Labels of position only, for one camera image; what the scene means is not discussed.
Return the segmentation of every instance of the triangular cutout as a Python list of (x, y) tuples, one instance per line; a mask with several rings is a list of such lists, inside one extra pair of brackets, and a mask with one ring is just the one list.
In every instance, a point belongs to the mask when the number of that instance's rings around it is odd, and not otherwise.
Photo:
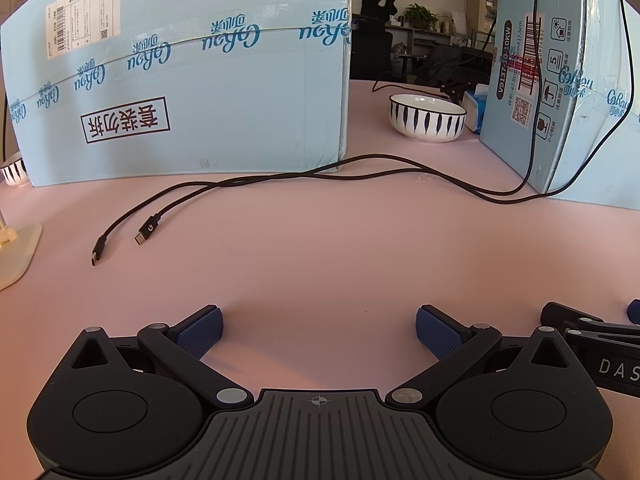
[(84, 344), (84, 348), (72, 368), (88, 368), (89, 366), (105, 365), (107, 362), (107, 357), (102, 352), (100, 344), (95, 339), (89, 339)]
[(542, 340), (531, 362), (535, 365), (555, 366), (556, 368), (568, 367), (558, 347), (551, 339)]

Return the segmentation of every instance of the white bowl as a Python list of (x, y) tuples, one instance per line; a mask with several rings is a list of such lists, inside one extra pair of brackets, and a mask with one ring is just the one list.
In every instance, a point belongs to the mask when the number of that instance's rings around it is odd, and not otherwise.
[(20, 152), (14, 153), (6, 161), (0, 163), (0, 173), (9, 186), (21, 186), (29, 181)]
[(413, 94), (389, 98), (389, 120), (401, 134), (426, 142), (457, 139), (465, 126), (466, 110), (443, 99)]

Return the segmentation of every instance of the light blue cardboard box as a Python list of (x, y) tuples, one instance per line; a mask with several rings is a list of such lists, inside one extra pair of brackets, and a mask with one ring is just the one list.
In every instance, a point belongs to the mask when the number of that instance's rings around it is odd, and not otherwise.
[(29, 0), (0, 36), (31, 181), (335, 162), (350, 25), (350, 0)]
[[(628, 49), (619, 0), (539, 0), (543, 100), (533, 117), (533, 0), (498, 0), (496, 59), (481, 140), (520, 176), (526, 174), (534, 123), (536, 148), (529, 183), (556, 190), (578, 171), (629, 106)], [(625, 12), (640, 96), (640, 17)], [(640, 104), (557, 198), (640, 209)]]

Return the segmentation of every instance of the beige cabinet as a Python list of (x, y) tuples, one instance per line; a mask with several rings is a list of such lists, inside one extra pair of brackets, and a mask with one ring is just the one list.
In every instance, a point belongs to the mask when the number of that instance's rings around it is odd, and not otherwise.
[(498, 12), (498, 0), (466, 0), (466, 24), (472, 30), (489, 32)]

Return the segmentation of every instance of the crosshair logo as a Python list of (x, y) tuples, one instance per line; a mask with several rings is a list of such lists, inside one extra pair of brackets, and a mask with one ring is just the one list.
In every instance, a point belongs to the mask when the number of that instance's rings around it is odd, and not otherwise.
[(324, 406), (326, 403), (331, 402), (329, 399), (321, 396), (314, 397), (310, 399), (309, 402), (315, 404), (316, 406)]

